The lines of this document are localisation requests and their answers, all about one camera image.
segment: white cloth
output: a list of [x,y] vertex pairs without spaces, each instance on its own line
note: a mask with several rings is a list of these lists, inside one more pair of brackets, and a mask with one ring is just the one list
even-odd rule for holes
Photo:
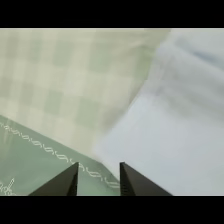
[[94,149],[173,195],[224,195],[224,30],[171,32],[127,113]]

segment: white vine pattern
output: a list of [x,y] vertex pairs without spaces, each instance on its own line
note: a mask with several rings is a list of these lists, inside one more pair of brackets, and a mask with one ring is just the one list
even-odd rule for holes
[[[43,148],[45,152],[52,153],[53,156],[55,155],[60,160],[65,160],[67,163],[71,163],[71,164],[75,163],[72,158],[69,159],[66,155],[59,155],[59,154],[57,154],[57,151],[54,151],[53,148],[46,147],[40,141],[34,141],[31,137],[29,137],[29,135],[25,135],[25,134],[23,135],[22,132],[19,132],[18,130],[13,130],[10,126],[4,125],[4,123],[2,123],[2,122],[0,122],[0,126],[4,127],[4,129],[9,131],[9,132],[11,131],[14,135],[18,134],[22,139],[28,140],[29,142],[32,142],[33,145],[39,146],[40,148]],[[89,176],[91,176],[91,177],[100,178],[101,181],[104,181],[111,188],[120,188],[119,183],[117,183],[117,182],[109,182],[107,180],[107,178],[106,177],[103,178],[102,175],[99,172],[89,171],[89,168],[85,167],[80,162],[79,162],[79,168],[81,168],[83,172],[87,172],[89,174]]]

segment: green mat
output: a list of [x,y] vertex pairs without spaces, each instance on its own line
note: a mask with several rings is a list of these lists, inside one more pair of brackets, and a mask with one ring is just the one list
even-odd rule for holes
[[0,195],[28,195],[75,162],[78,195],[119,195],[102,164],[0,116]]

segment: plaid cloth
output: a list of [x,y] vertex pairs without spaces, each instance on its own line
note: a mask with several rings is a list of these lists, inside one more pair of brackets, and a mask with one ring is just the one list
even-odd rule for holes
[[169,29],[0,29],[0,114],[93,158]]

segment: gingham pattern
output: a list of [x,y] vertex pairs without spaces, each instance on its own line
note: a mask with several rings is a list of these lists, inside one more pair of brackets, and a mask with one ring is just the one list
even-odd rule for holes
[[0,29],[0,114],[89,157],[169,29]]

